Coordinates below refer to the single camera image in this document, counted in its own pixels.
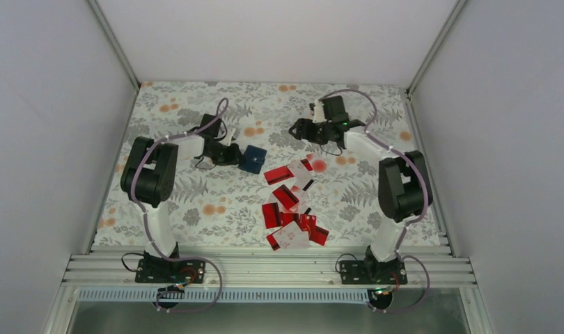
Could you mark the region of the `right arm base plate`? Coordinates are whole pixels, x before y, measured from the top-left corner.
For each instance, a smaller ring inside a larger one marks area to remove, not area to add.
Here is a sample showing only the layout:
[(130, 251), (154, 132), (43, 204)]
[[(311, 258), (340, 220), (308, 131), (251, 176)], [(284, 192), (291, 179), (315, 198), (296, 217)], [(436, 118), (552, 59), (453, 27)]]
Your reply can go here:
[(341, 282), (344, 285), (406, 285), (405, 263), (398, 259), (390, 262), (341, 260), (338, 263)]

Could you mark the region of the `white floral card front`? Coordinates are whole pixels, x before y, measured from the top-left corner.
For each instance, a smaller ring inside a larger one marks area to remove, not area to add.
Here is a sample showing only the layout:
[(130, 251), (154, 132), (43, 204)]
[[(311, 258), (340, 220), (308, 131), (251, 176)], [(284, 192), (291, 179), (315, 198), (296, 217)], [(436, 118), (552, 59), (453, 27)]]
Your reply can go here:
[(310, 246), (308, 232), (302, 230), (295, 222), (289, 223), (274, 232), (273, 238), (281, 249), (301, 250)]

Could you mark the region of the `blue card holder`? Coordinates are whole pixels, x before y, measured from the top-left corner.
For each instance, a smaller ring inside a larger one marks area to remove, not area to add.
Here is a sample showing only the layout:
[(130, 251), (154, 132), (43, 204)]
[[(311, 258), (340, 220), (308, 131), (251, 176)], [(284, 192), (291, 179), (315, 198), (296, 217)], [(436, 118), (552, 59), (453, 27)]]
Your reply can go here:
[(238, 168), (244, 172), (258, 175), (265, 163), (267, 150), (253, 145), (248, 145), (243, 155), (243, 162)]

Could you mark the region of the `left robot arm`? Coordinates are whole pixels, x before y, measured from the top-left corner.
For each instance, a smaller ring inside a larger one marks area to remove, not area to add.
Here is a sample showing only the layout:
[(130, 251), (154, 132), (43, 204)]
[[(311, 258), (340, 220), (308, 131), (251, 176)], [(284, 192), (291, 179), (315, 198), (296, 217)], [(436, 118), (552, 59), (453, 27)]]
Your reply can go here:
[(160, 280), (170, 282), (180, 274), (178, 243), (165, 204), (175, 187), (178, 159), (208, 158), (214, 166), (240, 165), (245, 158), (234, 142), (236, 137), (235, 128), (228, 128), (217, 116), (205, 114), (199, 126), (181, 135), (134, 139), (120, 187), (142, 211), (148, 238), (145, 252), (157, 258), (152, 271)]

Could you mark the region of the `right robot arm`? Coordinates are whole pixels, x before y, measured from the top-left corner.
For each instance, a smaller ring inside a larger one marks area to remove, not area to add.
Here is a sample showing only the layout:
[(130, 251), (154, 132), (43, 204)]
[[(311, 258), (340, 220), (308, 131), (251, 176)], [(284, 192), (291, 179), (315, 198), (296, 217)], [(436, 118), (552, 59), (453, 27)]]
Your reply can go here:
[(353, 119), (340, 95), (311, 103), (312, 118), (298, 119), (288, 130), (297, 140), (317, 145), (335, 143), (359, 157), (378, 164), (378, 203), (390, 223), (379, 227), (379, 236), (367, 248), (363, 272), (372, 283), (391, 273), (390, 261), (400, 258), (408, 228), (423, 220), (433, 197), (425, 157), (418, 150), (401, 152), (376, 138), (369, 122)]

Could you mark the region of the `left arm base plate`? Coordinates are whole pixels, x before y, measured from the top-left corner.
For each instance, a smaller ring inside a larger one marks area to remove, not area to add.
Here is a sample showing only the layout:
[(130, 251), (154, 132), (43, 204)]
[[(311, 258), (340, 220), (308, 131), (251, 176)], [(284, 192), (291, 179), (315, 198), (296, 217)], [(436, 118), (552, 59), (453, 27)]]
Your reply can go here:
[(139, 261), (136, 283), (197, 283), (203, 282), (206, 263), (202, 260), (169, 262), (151, 257)]

